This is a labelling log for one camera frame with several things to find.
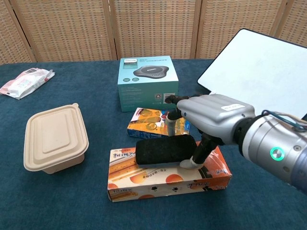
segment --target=biodegradable food container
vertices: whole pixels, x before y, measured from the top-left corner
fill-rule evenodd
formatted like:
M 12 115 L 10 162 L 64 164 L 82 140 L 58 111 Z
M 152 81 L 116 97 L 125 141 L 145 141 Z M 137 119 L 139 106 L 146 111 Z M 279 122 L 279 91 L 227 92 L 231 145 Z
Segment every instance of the biodegradable food container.
M 24 167 L 48 174 L 80 164 L 89 145 L 77 103 L 33 115 L 24 139 Z

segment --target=cardboard box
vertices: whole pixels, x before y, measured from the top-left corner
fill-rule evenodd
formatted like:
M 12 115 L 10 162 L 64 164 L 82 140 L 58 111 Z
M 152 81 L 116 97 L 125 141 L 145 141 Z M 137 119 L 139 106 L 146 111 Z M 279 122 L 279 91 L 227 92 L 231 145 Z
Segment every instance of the cardboard box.
M 178 94 L 178 77 L 170 56 L 122 58 L 118 73 L 121 110 L 175 108 L 165 98 Z
M 169 112 L 165 110 L 137 108 L 127 131 L 128 135 L 136 138 L 167 137 L 165 119 Z M 175 135 L 189 134 L 190 122 L 184 118 L 178 119 L 175 125 Z
M 232 177 L 217 147 L 199 170 L 139 168 L 135 148 L 113 149 L 107 192 L 112 202 L 225 189 Z

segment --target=blue tablecloth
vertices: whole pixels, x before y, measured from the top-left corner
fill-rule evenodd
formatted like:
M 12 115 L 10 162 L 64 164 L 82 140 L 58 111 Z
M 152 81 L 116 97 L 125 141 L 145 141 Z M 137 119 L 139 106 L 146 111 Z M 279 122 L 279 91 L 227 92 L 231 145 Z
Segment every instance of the blue tablecloth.
M 203 92 L 196 80 L 211 62 L 173 60 L 180 95 Z M 132 113 L 120 109 L 119 61 L 2 65 L 0 85 L 31 67 L 56 75 L 21 100 L 0 95 L 0 229 L 307 229 L 307 196 L 245 160 L 236 146 L 221 147 L 233 174 L 226 190 L 112 203 L 109 152 L 139 140 L 127 135 Z M 52 175 L 27 171 L 27 120 L 72 103 L 90 142 L 84 162 Z M 191 134 L 200 139 L 195 127 Z

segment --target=white board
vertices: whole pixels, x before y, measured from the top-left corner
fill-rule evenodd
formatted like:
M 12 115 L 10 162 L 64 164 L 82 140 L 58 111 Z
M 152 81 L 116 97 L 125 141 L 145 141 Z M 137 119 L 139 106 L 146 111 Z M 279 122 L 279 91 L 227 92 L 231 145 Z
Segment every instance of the white board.
M 307 48 L 240 30 L 198 79 L 212 92 L 302 118 L 307 113 Z

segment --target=cable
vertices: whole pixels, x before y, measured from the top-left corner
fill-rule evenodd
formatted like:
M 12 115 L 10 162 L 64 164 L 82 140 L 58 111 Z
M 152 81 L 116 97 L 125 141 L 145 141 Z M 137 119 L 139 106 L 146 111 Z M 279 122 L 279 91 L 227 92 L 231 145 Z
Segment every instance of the cable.
M 279 119 L 281 121 L 284 121 L 287 124 L 290 124 L 290 125 L 292 125 L 294 127 L 297 127 L 299 129 L 307 130 L 307 122 L 304 121 L 304 120 L 301 120 L 301 119 L 299 119 L 299 118 L 297 118 L 297 117 L 295 117 L 293 115 L 285 114 L 285 113 L 279 113 L 279 112 L 272 112 L 270 110 L 263 110 L 262 114 L 263 115 L 270 114 L 270 115 L 276 117 L 277 119 Z M 294 123 L 294 122 L 292 122 L 292 121 L 290 121 L 288 119 L 285 119 L 285 118 L 283 118 L 281 116 L 287 116 L 287 117 L 293 119 L 296 123 Z

